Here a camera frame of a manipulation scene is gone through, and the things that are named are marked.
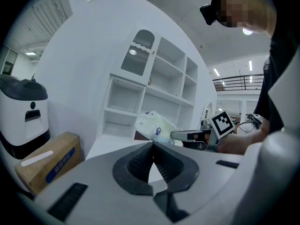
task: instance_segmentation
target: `person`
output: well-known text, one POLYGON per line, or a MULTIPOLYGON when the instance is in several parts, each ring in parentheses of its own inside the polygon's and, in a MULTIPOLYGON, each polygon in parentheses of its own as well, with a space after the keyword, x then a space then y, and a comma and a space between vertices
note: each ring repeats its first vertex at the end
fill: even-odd
POLYGON ((266 33, 271 38, 270 56, 263 67, 262 90, 254 111, 263 117, 261 128, 246 135, 229 134, 217 148, 221 153, 243 155, 249 145, 262 142, 268 134, 283 127, 268 91, 289 65, 297 46, 286 26, 285 15, 279 12, 282 10, 268 0, 212 0, 210 6, 205 6, 200 11, 208 25, 217 20, 226 27, 266 33))

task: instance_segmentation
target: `window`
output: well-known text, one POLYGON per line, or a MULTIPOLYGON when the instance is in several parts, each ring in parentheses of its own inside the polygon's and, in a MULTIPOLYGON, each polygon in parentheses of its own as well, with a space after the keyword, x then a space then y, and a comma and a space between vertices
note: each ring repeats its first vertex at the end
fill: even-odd
POLYGON ((8 53, 7 53, 6 58, 4 59, 5 61, 3 64, 3 69, 2 69, 1 74, 11 75, 18 54, 10 49, 7 49, 7 50, 8 50, 8 53))

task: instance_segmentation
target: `plastic bag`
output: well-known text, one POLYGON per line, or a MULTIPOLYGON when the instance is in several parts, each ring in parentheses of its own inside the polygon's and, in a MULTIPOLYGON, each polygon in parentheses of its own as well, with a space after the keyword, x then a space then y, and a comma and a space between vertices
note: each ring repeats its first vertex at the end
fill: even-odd
POLYGON ((176 126, 156 111, 139 114, 135 122, 135 129, 152 141, 175 144, 170 134, 177 131, 176 126))

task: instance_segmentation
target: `shelf compartment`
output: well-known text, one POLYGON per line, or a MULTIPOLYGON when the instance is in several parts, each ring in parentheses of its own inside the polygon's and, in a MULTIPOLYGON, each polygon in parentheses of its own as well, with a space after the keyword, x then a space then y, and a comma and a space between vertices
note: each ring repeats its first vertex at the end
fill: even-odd
POLYGON ((175 97, 181 96, 182 83, 183 83, 183 74, 178 70, 175 76, 166 75, 165 70, 159 70, 157 65, 153 65, 153 69, 150 74, 151 78, 151 87, 156 88, 157 90, 163 91, 175 97))
POLYGON ((163 37, 160 39, 160 43, 157 50, 157 56, 171 63, 180 71, 184 70, 184 52, 163 37))
POLYGON ((159 56, 155 57, 152 69, 163 74, 166 77, 176 77, 183 73, 173 64, 169 63, 159 56))
POLYGON ((195 95, 196 95, 196 84, 191 85, 184 85, 183 86, 183 92, 182 92, 182 98, 194 103, 195 102, 195 95))
POLYGON ((187 57, 186 75, 197 82, 198 66, 189 57, 187 57))
POLYGON ((182 130, 189 130, 191 127, 191 120, 193 116, 194 107, 188 105, 182 105, 180 107, 177 127, 182 130))
POLYGON ((124 114, 124 115, 131 116, 131 117, 137 117, 136 113, 127 112, 127 111, 124 111, 124 110, 119 110, 119 109, 115 109, 115 108, 111 108, 111 107, 105 108, 105 111, 112 112, 112 113, 118 113, 118 114, 124 114))
POLYGON ((190 102, 190 101, 187 101, 186 99, 182 98, 181 99, 181 104, 183 106, 194 106, 194 103, 190 102))
POLYGON ((112 76, 109 89, 108 108, 138 113, 143 97, 143 86, 112 76))
POLYGON ((186 77, 184 79, 184 85, 193 85, 197 84, 190 76, 186 74, 186 77))
POLYGON ((103 135, 132 139, 136 116, 104 111, 103 118, 103 135))
POLYGON ((171 123, 176 124, 179 108, 179 104, 175 104, 146 93, 142 103, 141 113, 156 111, 159 115, 162 115, 171 123))
POLYGON ((151 86, 147 86, 146 94, 150 94, 152 96, 164 99, 166 101, 169 101, 169 102, 172 102, 175 104, 180 104, 180 102, 181 102, 181 99, 179 97, 173 96, 169 93, 166 93, 162 90, 159 90, 159 89, 151 87, 151 86))

